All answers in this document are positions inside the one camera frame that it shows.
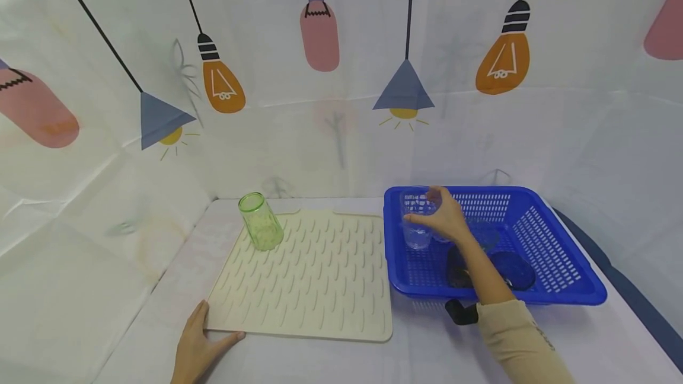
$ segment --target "pink light bulb illustration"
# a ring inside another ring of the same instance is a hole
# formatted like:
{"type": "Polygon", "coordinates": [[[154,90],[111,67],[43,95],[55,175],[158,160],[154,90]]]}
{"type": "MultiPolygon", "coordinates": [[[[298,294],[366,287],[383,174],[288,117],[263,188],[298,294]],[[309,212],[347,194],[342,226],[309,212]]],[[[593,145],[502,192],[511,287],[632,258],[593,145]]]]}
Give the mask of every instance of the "pink light bulb illustration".
{"type": "Polygon", "coordinates": [[[337,18],[324,0],[308,0],[301,12],[301,37],[313,70],[332,71],[340,64],[337,18]]]}
{"type": "Polygon", "coordinates": [[[78,137],[76,117],[35,75],[9,68],[0,60],[0,113],[27,136],[49,149],[61,149],[78,137]]]}
{"type": "Polygon", "coordinates": [[[644,51],[657,60],[683,60],[683,0],[666,0],[644,38],[644,51]]]}

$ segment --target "white table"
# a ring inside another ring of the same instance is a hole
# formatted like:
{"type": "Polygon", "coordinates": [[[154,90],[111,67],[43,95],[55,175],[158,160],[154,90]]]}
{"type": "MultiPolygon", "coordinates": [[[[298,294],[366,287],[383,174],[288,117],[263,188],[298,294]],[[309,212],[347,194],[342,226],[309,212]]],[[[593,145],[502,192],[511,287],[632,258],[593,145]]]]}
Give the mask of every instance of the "white table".
{"type": "MultiPolygon", "coordinates": [[[[382,215],[382,199],[276,199],[297,209],[382,215]]],[[[95,383],[169,383],[186,318],[211,291],[242,228],[236,200],[217,200],[197,224],[95,383]]],[[[531,307],[578,383],[683,383],[683,376],[602,275],[599,307],[531,307]]],[[[458,327],[442,303],[391,295],[394,335],[385,344],[247,335],[207,383],[509,383],[476,325],[458,327]]],[[[211,339],[223,334],[212,333],[211,339]]]]}

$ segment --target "clear glass cup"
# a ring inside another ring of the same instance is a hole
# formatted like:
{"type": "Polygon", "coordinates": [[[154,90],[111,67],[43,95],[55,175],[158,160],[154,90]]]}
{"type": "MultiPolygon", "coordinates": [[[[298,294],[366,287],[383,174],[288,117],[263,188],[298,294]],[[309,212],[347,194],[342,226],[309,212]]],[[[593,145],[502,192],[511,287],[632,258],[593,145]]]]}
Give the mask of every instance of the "clear glass cup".
{"type": "MultiPolygon", "coordinates": [[[[401,217],[408,213],[431,215],[436,212],[436,205],[427,200],[428,187],[415,187],[401,192],[401,217]]],[[[411,249],[425,249],[432,241],[432,229],[426,226],[401,221],[403,237],[411,249]]]]}
{"type": "Polygon", "coordinates": [[[259,251],[278,246],[285,235],[268,201],[260,193],[249,193],[238,203],[251,243],[259,251]]]}

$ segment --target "printed fabric backdrop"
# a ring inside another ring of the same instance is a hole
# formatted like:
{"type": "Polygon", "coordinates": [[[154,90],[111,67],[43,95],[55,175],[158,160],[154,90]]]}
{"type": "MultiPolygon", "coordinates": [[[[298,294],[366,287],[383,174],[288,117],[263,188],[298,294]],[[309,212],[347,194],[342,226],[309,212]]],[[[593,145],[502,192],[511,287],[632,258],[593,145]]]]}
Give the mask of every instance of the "printed fabric backdrop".
{"type": "Polygon", "coordinates": [[[525,185],[683,332],[683,0],[2,0],[0,381],[90,383],[212,199],[525,185]]]}

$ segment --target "blue strip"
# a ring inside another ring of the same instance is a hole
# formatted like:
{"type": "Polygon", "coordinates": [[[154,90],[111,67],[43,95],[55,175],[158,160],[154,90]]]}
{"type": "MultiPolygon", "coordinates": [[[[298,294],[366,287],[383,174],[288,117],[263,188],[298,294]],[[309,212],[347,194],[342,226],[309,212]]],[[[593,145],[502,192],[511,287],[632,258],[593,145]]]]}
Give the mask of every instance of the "blue strip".
{"type": "Polygon", "coordinates": [[[666,355],[669,356],[674,365],[683,374],[683,338],[676,333],[669,322],[644,297],[642,292],[626,276],[621,274],[619,270],[612,267],[607,255],[602,252],[602,249],[599,248],[598,244],[590,236],[576,226],[566,215],[557,209],[556,212],[567,228],[574,234],[576,240],[583,246],[583,249],[588,252],[615,289],[619,291],[619,294],[628,303],[628,306],[636,313],[644,327],[650,331],[666,355]]]}

